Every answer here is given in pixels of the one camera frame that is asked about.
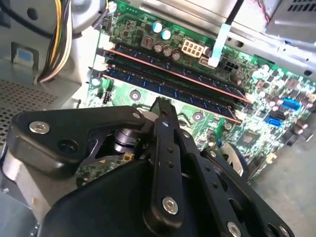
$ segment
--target ventilation holes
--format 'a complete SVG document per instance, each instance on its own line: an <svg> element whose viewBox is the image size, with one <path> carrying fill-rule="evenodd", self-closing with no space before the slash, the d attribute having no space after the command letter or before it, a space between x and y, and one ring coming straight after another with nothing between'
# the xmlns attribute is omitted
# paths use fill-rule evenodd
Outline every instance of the ventilation holes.
<svg viewBox="0 0 316 237"><path fill-rule="evenodd" d="M0 79L0 150L14 115L49 108L58 97Z"/></svg>
<svg viewBox="0 0 316 237"><path fill-rule="evenodd" d="M292 4L287 11L316 11L316 0L308 0L309 3L303 4L301 2L307 2L307 0L294 0L293 3L295 4Z"/></svg>

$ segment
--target black wire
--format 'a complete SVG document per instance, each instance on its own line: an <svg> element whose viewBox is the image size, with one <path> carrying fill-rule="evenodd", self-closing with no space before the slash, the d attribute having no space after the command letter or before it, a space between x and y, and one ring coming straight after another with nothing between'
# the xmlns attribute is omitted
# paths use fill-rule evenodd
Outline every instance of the black wire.
<svg viewBox="0 0 316 237"><path fill-rule="evenodd" d="M237 0L234 8L232 9L231 13L229 14L229 16L227 18L225 24L232 25L232 22L234 21L237 13L239 12L242 4L243 4L243 0Z"/></svg>
<svg viewBox="0 0 316 237"><path fill-rule="evenodd" d="M49 42L45 65L44 65L44 68L43 68L42 72L39 75L39 78L42 78L47 73L47 71L49 69L50 60L51 60L51 56L52 56L52 53L53 53L55 39L56 39L56 31L57 31L57 27L55 28L53 37L51 38L51 40Z"/></svg>
<svg viewBox="0 0 316 237"><path fill-rule="evenodd" d="M34 33L43 36L45 38L52 38L52 34L42 30L41 28L31 24L30 22L26 21L23 17L21 17L20 15L18 15L16 12L10 10L9 8L7 8L5 6L5 4L2 2L2 0L0 0L0 8L1 10L7 14L9 17L11 17L13 20L15 20L17 23L21 24L22 26L24 26L25 28L29 29L30 31L33 31Z"/></svg>
<svg viewBox="0 0 316 237"><path fill-rule="evenodd" d="M58 59L56 62L53 63L53 66L50 70L50 72L53 72L58 65L60 64L63 55L65 54L66 51L66 44L67 44L67 21L68 21L68 16L69 16L69 4L70 0L65 1L65 6L62 9L62 19L61 19L61 25L62 25L62 37L59 42L59 46L56 52L56 57L58 56Z"/></svg>

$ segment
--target ram slot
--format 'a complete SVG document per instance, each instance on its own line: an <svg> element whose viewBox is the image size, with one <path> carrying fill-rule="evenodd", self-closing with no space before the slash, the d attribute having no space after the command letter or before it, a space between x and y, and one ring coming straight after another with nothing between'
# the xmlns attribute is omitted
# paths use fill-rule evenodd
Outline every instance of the ram slot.
<svg viewBox="0 0 316 237"><path fill-rule="evenodd" d="M103 76L110 79L121 80L162 96L182 101L186 104L215 114L216 116L224 117L237 124L241 123L241 121L234 116L231 108L228 106L222 105L216 101L201 98L188 91L179 90L167 83L159 83L159 80L141 75L138 72L126 69L123 66L115 65L115 67L109 67L109 69L104 72Z"/></svg>
<svg viewBox="0 0 316 237"><path fill-rule="evenodd" d="M234 97L246 103L250 103L249 100L245 97L243 90L237 88L236 86L225 82L221 79L217 79L214 76L202 75L201 73L195 72L193 70L186 69L180 65L173 63L172 61L159 59L156 56L153 56L149 53L144 52L143 50L138 50L130 46L123 44L117 44L114 49L109 50L111 53L121 55L123 57L135 60L142 64L155 67L162 71L168 72L170 74L176 75L183 79L189 80L196 84L205 86L209 89L218 91L225 95Z"/></svg>

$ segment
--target metal mesh grille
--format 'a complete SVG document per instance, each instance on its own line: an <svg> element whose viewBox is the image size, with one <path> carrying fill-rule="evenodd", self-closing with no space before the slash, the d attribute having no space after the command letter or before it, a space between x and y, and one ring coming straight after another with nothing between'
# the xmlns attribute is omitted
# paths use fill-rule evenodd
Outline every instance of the metal mesh grille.
<svg viewBox="0 0 316 237"><path fill-rule="evenodd" d="M0 79L0 150L11 118L23 111L47 109L58 97Z"/></svg>

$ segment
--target red wire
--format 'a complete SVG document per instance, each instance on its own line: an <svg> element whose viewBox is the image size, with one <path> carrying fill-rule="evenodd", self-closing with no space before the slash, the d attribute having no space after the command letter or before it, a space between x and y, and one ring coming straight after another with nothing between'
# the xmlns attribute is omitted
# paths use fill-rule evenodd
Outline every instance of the red wire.
<svg viewBox="0 0 316 237"><path fill-rule="evenodd" d="M268 16L268 14L265 11L265 7L263 5L262 2L260 2L259 0L253 0L255 3L257 3L262 11L262 14L264 15L264 17L266 18L267 22L270 22L270 17Z"/></svg>

